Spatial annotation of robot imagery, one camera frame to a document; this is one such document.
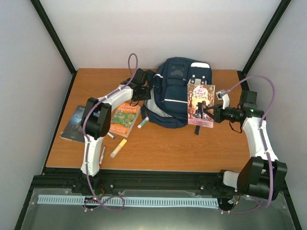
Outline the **pink Taming Shrew book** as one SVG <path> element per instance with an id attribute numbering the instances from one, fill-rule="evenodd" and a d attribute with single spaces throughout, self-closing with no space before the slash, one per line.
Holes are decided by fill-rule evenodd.
<path id="1" fill-rule="evenodd" d="M 188 124 L 213 128 L 214 120 L 205 113 L 214 104 L 215 86 L 207 84 L 188 85 Z"/>

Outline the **navy blue student backpack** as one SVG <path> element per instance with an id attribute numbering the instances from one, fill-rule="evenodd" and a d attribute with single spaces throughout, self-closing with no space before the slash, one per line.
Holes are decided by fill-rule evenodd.
<path id="1" fill-rule="evenodd" d="M 151 99 L 141 107 L 142 119 L 165 128 L 182 128 L 188 125 L 188 85 L 212 85 L 212 70 L 208 63 L 172 57 L 150 75 Z M 196 126 L 199 134 L 201 126 Z"/>

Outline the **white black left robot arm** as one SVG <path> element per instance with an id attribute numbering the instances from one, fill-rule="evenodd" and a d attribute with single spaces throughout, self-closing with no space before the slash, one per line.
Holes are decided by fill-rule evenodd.
<path id="1" fill-rule="evenodd" d="M 132 78 L 120 83 L 109 94 L 100 98 L 87 100 L 81 127 L 84 136 L 84 156 L 81 171 L 88 177 L 83 181 L 83 187 L 89 193 L 96 192 L 100 187 L 100 181 L 94 176 L 99 172 L 99 157 L 104 137 L 110 130 L 111 114 L 128 101 L 144 101 L 150 98 L 149 83 L 150 70 L 137 69 Z"/>

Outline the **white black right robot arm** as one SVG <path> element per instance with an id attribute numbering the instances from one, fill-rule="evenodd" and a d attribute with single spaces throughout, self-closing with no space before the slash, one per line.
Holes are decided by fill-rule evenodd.
<path id="1" fill-rule="evenodd" d="M 287 166 L 278 160 L 272 150 L 264 112 L 257 109 L 257 93 L 242 91 L 237 107 L 229 106 L 230 99 L 226 91 L 220 90 L 216 96 L 222 104 L 207 108 L 205 113 L 216 123 L 238 122 L 240 132 L 247 137 L 250 154 L 241 172 L 222 172 L 223 184 L 240 194 L 275 200 L 285 180 Z"/>

